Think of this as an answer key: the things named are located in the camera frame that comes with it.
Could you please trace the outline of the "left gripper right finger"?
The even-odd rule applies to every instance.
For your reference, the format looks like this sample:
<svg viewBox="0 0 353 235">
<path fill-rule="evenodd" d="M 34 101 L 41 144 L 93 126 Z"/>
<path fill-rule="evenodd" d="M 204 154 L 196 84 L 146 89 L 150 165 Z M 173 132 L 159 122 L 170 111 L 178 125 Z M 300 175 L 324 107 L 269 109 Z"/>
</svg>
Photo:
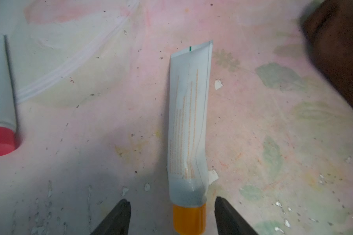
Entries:
<svg viewBox="0 0 353 235">
<path fill-rule="evenodd" d="M 218 235 L 258 235 L 225 198 L 217 197 L 214 208 Z"/>
</svg>

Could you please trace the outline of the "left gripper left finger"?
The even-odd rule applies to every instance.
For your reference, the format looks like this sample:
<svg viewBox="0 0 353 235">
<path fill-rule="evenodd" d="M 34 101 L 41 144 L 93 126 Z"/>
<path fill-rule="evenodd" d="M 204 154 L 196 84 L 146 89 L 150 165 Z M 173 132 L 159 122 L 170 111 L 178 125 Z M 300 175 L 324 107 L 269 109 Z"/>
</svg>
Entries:
<svg viewBox="0 0 353 235">
<path fill-rule="evenodd" d="M 91 235 L 127 235 L 131 219 L 131 204 L 120 200 Z"/>
</svg>

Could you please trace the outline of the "white orange-cap toothpaste tube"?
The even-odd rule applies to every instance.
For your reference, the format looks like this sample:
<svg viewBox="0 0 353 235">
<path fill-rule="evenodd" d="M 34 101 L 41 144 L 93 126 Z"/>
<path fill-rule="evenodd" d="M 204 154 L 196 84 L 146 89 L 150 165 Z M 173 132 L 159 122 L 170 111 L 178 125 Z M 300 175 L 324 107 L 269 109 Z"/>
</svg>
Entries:
<svg viewBox="0 0 353 235">
<path fill-rule="evenodd" d="M 207 105 L 213 42 L 171 55 L 167 172 L 173 227 L 180 235 L 206 229 L 209 173 Z"/>
</svg>

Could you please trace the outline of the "white pink-cap toothpaste tube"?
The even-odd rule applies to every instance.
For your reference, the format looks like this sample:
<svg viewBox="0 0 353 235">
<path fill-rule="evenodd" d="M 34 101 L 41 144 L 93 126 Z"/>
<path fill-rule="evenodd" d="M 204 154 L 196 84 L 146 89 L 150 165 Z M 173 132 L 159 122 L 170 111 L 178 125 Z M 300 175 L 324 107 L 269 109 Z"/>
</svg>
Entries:
<svg viewBox="0 0 353 235">
<path fill-rule="evenodd" d="M 16 130 L 16 110 L 6 41 L 4 36 L 0 36 L 0 156 L 15 150 Z"/>
</svg>

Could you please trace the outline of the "brown cloth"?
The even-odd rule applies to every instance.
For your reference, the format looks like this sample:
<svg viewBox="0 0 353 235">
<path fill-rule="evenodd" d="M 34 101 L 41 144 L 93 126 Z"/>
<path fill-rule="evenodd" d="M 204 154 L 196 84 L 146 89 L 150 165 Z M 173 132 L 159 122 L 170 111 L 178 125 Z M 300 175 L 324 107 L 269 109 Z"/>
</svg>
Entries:
<svg viewBox="0 0 353 235">
<path fill-rule="evenodd" d="M 302 30 L 316 68 L 353 108 L 353 1 L 324 1 Z"/>
</svg>

